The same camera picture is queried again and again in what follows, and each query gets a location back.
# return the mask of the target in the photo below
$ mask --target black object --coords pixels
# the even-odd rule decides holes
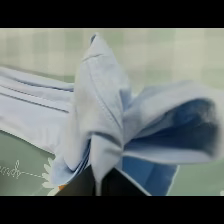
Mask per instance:
[[[72,180],[56,196],[95,196],[95,180],[91,166]],[[116,169],[104,178],[102,196],[146,196]]]

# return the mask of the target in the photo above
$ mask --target checkered tablecloth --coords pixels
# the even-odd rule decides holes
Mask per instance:
[[[95,32],[134,91],[183,79],[224,89],[224,29],[0,29],[0,65],[73,82]],[[181,166],[170,195],[224,195],[223,170],[224,161]]]

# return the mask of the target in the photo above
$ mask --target flower petal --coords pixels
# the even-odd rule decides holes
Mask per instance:
[[[50,182],[44,182],[43,184],[42,184],[42,186],[44,187],[44,188],[54,188],[55,186],[53,185],[53,184],[51,184]]]
[[[48,162],[49,162],[49,164],[50,164],[50,167],[52,167],[53,160],[52,160],[50,157],[48,158]]]
[[[42,177],[47,180],[48,182],[50,182],[50,175],[46,174],[46,173],[42,173]]]
[[[56,194],[58,193],[58,191],[59,191],[59,188],[56,187],[56,188],[54,188],[53,190],[51,190],[51,191],[47,194],[47,196],[54,196],[54,195],[56,195]]]
[[[50,171],[51,171],[51,167],[50,166],[48,166],[47,164],[44,164],[44,168],[47,171],[47,173],[50,173]]]

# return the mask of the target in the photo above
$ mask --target daisy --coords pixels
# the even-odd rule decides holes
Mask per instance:
[[[42,173],[42,177],[47,181],[42,184],[44,188],[49,188],[51,191],[47,194],[47,196],[54,196],[60,190],[59,187],[55,187],[50,181],[50,170],[52,167],[53,160],[48,158],[49,165],[44,164],[44,168],[47,173]]]

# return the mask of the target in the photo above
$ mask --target light blue fabric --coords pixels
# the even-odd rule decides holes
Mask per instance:
[[[54,184],[69,182],[88,159],[100,183],[124,157],[123,171],[165,195],[177,164],[223,157],[223,92],[184,81],[134,96],[111,49],[98,34],[91,40],[56,150]]]

